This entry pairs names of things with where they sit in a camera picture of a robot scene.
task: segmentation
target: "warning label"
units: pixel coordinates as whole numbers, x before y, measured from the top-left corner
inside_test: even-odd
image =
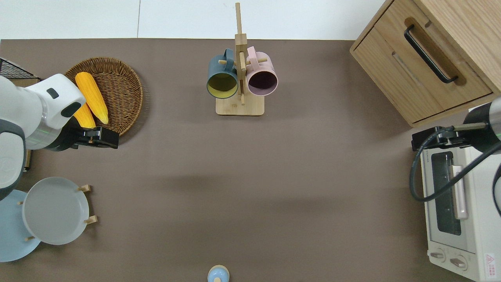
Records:
[[[485,254],[485,270],[487,278],[496,278],[496,259],[493,253]]]

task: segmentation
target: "oven door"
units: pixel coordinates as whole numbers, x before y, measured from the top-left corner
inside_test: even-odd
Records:
[[[426,196],[440,189],[466,165],[465,149],[431,149],[423,152],[421,163]],[[468,202],[471,181],[466,175],[454,188],[425,203],[428,239],[476,253],[473,222]]]

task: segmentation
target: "yellow corn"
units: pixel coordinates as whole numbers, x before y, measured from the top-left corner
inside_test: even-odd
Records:
[[[75,81],[94,115],[102,123],[108,124],[108,108],[106,108],[103,96],[92,75],[88,72],[79,72],[75,76]]]
[[[89,109],[89,106],[87,103],[83,104],[75,114],[73,114],[74,117],[77,118],[78,123],[80,124],[81,127],[85,128],[95,128],[96,127],[96,122],[94,121],[94,117],[91,114],[91,110]]]

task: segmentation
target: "oven window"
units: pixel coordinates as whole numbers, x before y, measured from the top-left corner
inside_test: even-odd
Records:
[[[452,178],[452,152],[431,155],[433,170],[433,187],[436,190],[443,187]],[[461,235],[461,222],[454,216],[452,189],[435,199],[438,230],[453,235]]]

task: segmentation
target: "wicker basket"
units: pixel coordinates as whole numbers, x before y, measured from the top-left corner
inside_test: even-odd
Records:
[[[73,83],[79,72],[92,74],[108,108],[109,123],[95,118],[96,126],[103,126],[122,136],[136,122],[143,104],[143,86],[134,70],[124,62],[107,57],[82,61],[65,75]]]

